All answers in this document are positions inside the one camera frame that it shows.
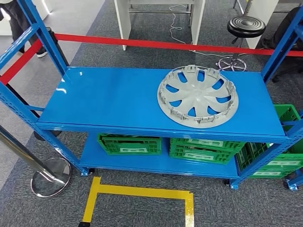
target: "chair base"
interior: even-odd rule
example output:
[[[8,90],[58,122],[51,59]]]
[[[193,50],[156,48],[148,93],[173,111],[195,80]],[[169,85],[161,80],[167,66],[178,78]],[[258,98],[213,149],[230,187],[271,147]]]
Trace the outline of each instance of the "chair base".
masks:
[[[240,58],[224,57],[220,59],[216,65],[219,70],[222,71],[239,71],[244,72],[246,70],[246,64]]]

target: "lower shelf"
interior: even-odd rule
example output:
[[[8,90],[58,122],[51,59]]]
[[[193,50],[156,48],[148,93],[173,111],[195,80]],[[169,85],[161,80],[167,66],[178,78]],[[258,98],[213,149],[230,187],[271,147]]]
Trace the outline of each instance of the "lower shelf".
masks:
[[[80,159],[82,167],[139,171],[160,174],[205,176],[224,179],[239,178],[236,160],[226,165],[201,163],[169,156],[169,139],[163,138],[161,155],[106,154],[97,142],[97,133],[91,132],[85,142]]]

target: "stool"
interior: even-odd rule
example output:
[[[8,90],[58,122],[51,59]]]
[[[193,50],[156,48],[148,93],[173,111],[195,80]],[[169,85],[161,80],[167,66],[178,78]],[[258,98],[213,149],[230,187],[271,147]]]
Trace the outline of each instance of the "stool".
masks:
[[[265,30],[265,24],[255,17],[240,16],[228,21],[227,30],[236,36],[236,39],[231,42],[232,44],[240,38],[237,47],[241,47],[244,38],[254,38],[263,34]],[[232,71],[246,70],[246,64],[243,60],[238,58],[238,55],[238,53],[234,53],[232,57],[221,58],[216,65],[223,71],[230,69]]]

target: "blue shelf board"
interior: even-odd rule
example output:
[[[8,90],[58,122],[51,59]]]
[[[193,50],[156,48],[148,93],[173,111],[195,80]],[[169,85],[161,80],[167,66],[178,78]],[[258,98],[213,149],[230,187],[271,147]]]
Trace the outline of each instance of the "blue shelf board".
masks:
[[[161,155],[107,155],[97,143],[97,134],[96,132],[88,134],[80,159],[81,166],[224,179],[239,178],[234,158],[226,165],[172,158],[169,156],[169,138],[162,139]]]
[[[283,132],[258,72],[222,72],[233,81],[239,108],[217,127],[175,123],[158,105],[157,88],[169,70],[69,67],[37,124],[46,130],[252,142],[284,142]]]

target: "yellow floor tape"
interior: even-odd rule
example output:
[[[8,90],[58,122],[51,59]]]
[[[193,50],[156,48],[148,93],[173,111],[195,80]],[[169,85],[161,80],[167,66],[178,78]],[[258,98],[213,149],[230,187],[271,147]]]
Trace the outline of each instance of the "yellow floor tape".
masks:
[[[194,226],[193,194],[189,191],[107,185],[100,184],[100,179],[100,177],[95,176],[92,180],[85,214],[83,215],[83,222],[91,222],[92,213],[94,212],[94,203],[96,202],[97,193],[107,193],[185,200],[185,227]]]

